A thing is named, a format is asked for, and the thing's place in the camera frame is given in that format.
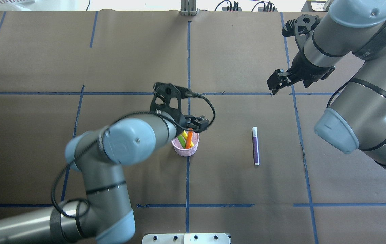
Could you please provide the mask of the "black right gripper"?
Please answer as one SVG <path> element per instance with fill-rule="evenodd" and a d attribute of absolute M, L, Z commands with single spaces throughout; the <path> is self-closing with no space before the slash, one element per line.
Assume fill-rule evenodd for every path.
<path fill-rule="evenodd" d="M 267 84 L 273 85 L 271 92 L 275 95 L 282 88 L 293 85 L 294 82 L 302 81 L 305 87 L 309 87 L 319 79 L 327 79 L 334 70 L 335 66 L 318 67 L 312 64 L 306 58 L 303 51 L 299 51 L 295 55 L 292 66 L 288 71 L 282 69 L 275 70 L 267 79 Z"/>

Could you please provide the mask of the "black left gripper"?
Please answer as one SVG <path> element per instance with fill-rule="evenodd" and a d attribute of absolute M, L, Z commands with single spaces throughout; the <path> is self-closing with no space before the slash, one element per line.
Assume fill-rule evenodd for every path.
<path fill-rule="evenodd" d="M 175 126 L 176 133 L 189 130 L 195 133 L 202 133 L 210 127 L 210 120 L 206 119 L 205 116 L 182 115 L 179 117 L 179 120 L 169 119 L 169 122 Z"/>

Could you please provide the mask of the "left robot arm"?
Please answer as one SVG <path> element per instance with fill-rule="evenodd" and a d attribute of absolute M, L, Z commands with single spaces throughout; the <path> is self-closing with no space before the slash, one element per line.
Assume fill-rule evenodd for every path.
<path fill-rule="evenodd" d="M 184 124 L 165 112 L 136 112 L 109 126 L 72 139 L 68 167 L 83 176 L 86 198 L 56 202 L 52 207 L 0 220 L 0 244 L 72 244 L 94 237 L 99 244 L 122 244 L 136 233 L 123 167 L 148 159 L 154 151 L 189 129 L 207 130 L 204 116 L 185 116 Z"/>

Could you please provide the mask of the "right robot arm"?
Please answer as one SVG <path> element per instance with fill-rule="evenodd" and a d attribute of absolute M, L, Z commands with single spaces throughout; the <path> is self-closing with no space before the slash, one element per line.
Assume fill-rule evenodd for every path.
<path fill-rule="evenodd" d="M 303 14 L 287 21 L 298 53 L 287 71 L 267 79 L 273 94 L 302 81 L 327 79 L 348 53 L 364 64 L 329 99 L 315 134 L 337 150 L 362 151 L 386 170 L 386 0 L 329 0 L 323 18 Z"/>

